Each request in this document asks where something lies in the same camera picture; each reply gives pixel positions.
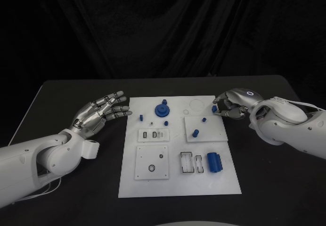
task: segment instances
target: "black table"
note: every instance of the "black table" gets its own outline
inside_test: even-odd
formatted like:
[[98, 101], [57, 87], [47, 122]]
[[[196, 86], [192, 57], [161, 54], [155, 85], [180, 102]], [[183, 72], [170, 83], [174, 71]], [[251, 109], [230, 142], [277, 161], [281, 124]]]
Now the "black table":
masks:
[[[298, 100], [281, 76], [47, 81], [11, 143], [57, 134], [83, 104], [115, 91], [127, 97], [196, 96], [235, 87], [252, 89], [264, 98]], [[265, 143], [248, 128], [248, 118], [223, 118], [223, 124], [242, 194], [118, 199], [124, 117], [106, 122], [92, 137], [101, 144], [96, 159], [82, 159], [53, 193], [0, 209], [0, 225], [153, 226], [190, 220], [242, 226], [323, 225], [326, 160], [287, 144]]]

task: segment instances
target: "black backdrop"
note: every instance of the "black backdrop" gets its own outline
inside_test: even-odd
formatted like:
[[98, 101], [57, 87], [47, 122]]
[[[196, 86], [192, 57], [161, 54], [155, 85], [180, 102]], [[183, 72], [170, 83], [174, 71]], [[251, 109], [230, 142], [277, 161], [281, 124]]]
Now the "black backdrop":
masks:
[[46, 80], [281, 74], [324, 108], [324, 12], [321, 0], [7, 3], [0, 145]]

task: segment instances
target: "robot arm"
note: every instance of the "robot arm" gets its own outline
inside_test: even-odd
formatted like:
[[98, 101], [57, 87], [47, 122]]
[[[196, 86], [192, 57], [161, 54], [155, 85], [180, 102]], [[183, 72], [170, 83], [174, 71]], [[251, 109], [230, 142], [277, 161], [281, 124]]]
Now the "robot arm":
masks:
[[249, 128], [265, 142], [272, 145], [287, 143], [298, 151], [326, 159], [324, 110], [305, 114], [288, 100], [278, 97], [264, 100], [249, 89], [226, 91], [216, 97], [213, 104], [219, 101], [228, 110], [215, 111], [215, 114], [241, 119], [248, 113]]
[[[57, 135], [0, 148], [0, 208], [70, 173], [80, 158], [93, 159], [99, 144], [88, 140], [108, 120], [132, 114], [122, 91], [89, 102], [78, 111], [69, 129]], [[37, 175], [36, 162], [47, 173]]]

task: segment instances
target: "hole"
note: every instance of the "hole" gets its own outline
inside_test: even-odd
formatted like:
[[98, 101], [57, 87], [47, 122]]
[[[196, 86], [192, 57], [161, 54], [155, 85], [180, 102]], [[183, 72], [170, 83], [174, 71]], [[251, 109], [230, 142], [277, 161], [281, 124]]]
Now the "hole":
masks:
[[154, 165], [148, 166], [148, 171], [153, 172], [154, 171]]

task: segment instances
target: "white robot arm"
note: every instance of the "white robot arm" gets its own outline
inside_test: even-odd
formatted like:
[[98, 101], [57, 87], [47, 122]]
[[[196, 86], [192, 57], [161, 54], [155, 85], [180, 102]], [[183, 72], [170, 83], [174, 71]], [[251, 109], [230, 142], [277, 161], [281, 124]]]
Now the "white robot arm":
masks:
[[[122, 94], [119, 91], [89, 102], [78, 111], [69, 129], [57, 135], [0, 148], [0, 208], [70, 173], [80, 158], [96, 157], [99, 144], [88, 138], [108, 120], [132, 114], [127, 106], [112, 106], [125, 101]], [[47, 170], [43, 175], [37, 174], [36, 162]]]
[[[223, 101], [228, 110], [215, 111], [216, 115], [242, 119], [249, 113], [249, 128], [271, 145], [287, 143], [298, 151], [326, 159], [326, 111], [314, 105], [274, 97], [264, 100], [249, 89], [235, 88], [222, 93], [213, 104]], [[304, 113], [292, 105], [305, 105], [317, 112]]]

